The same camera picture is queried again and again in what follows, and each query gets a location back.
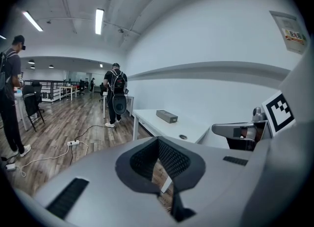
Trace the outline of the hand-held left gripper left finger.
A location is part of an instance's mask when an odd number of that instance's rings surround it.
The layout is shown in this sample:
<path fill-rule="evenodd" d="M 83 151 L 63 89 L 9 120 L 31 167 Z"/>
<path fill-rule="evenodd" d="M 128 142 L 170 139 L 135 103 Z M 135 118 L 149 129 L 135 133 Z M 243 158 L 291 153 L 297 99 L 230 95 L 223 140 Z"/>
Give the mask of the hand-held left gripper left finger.
<path fill-rule="evenodd" d="M 15 189 L 23 206 L 46 227 L 175 227 L 154 194 L 134 192 L 115 171 L 118 157 L 148 141 L 131 141 L 88 154 L 49 180 L 35 196 Z M 76 178 L 88 182 L 69 213 L 61 219 L 48 205 Z"/>

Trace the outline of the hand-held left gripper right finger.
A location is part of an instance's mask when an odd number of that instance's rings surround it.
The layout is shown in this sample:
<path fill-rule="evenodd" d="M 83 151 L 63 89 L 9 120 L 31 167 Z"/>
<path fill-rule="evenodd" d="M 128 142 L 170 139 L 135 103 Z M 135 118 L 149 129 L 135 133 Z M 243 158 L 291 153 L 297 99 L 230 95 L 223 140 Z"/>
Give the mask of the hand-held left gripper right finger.
<path fill-rule="evenodd" d="M 240 151 L 186 143 L 159 137 L 159 143 L 177 150 L 184 167 L 173 179 L 171 214 L 162 212 L 161 227 L 264 227 L 265 189 L 261 177 L 270 140 L 254 151 Z"/>

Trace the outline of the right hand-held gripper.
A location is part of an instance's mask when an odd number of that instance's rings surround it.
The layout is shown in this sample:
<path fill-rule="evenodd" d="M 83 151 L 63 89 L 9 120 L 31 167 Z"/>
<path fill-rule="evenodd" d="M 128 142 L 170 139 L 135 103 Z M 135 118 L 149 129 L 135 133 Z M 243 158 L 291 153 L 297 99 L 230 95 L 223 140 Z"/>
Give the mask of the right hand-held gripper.
<path fill-rule="evenodd" d="M 262 104 L 264 120 L 214 124 L 214 134 L 227 138 L 229 149 L 253 151 L 256 145 L 297 123 L 314 119 L 314 50 L 309 49 L 279 86 Z"/>

